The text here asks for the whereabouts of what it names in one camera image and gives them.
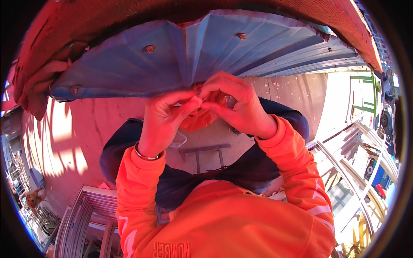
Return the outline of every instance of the green metal frame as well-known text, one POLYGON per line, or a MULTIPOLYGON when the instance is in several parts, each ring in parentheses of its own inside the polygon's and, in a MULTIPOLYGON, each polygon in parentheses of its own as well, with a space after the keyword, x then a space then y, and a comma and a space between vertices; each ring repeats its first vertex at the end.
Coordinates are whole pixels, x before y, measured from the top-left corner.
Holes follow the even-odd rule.
POLYGON ((376 83, 376 78, 374 77, 374 74, 371 73, 371 77, 369 77, 369 76, 350 76, 350 82, 351 82, 352 79, 363 80, 363 83, 371 83, 372 86, 373 86, 373 94, 374 94, 374 98, 373 98, 374 103, 364 102, 364 105, 370 105, 370 106, 373 106, 373 108, 365 107, 365 106, 361 107, 361 106, 357 106, 357 105, 354 105, 354 104, 353 104, 353 108, 373 113, 374 117, 376 117, 376 112, 377 112, 377 83, 376 83))

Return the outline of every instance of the metal stand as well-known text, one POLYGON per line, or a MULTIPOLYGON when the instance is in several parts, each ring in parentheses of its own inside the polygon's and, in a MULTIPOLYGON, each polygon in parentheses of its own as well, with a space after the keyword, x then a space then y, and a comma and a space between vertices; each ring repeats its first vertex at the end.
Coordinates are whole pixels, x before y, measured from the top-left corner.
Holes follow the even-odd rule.
POLYGON ((231 148, 230 144, 219 144, 219 145, 214 145, 214 146, 207 146, 207 147, 200 147, 200 148, 193 148, 193 149, 180 149, 179 153, 181 154, 181 157, 183 160, 185 160, 185 155, 188 153, 195 153, 196 158, 197 158, 197 174, 201 173, 201 168, 199 164, 199 153, 203 151, 218 151, 219 155, 219 162, 221 163, 221 168, 224 168, 224 159, 222 156, 222 149, 224 148, 231 148))

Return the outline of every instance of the metal bangle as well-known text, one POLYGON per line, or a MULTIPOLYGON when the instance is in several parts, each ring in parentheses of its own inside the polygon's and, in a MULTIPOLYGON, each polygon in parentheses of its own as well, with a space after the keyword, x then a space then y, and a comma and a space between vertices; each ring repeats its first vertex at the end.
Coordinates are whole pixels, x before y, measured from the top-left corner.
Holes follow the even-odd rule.
POLYGON ((153 157, 153 158, 152 157, 146 157, 146 156, 140 154, 139 151, 138 151, 138 145, 139 145, 139 141, 135 144, 135 152, 141 159, 150 161, 150 160, 157 160, 161 157, 162 153, 159 153, 156 157, 153 157))

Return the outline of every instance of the navy pants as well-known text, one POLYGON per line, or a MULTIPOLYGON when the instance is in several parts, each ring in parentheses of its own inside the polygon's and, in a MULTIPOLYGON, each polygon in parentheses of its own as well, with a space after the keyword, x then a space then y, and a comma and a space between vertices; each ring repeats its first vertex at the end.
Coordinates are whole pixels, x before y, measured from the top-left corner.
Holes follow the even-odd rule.
MULTIPOLYGON (((266 113, 287 119, 308 142, 309 124, 300 112, 275 101, 263 98, 259 100, 266 113)), ((142 125, 139 119, 128 119, 103 147, 99 166, 106 179, 114 185, 123 153, 140 139, 142 125)), ((260 194, 279 176, 277 165, 255 143, 236 162, 220 171, 192 175, 165 165, 164 172, 159 177, 155 201, 157 206, 173 211, 197 185, 210 179, 226 180, 260 194)))

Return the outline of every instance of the small dog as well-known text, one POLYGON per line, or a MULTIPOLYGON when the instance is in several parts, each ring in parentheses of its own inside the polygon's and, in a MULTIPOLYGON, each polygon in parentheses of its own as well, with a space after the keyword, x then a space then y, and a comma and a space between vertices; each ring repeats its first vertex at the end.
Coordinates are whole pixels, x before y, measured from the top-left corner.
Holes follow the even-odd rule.
POLYGON ((37 188, 36 190, 29 191, 29 192, 24 192, 20 198, 26 197, 26 204, 27 206, 31 209, 33 214, 39 218, 39 215, 36 212, 36 208, 39 206, 39 204, 45 200, 46 198, 46 191, 43 192, 41 196, 39 196, 39 192, 43 189, 46 189, 44 186, 37 188))

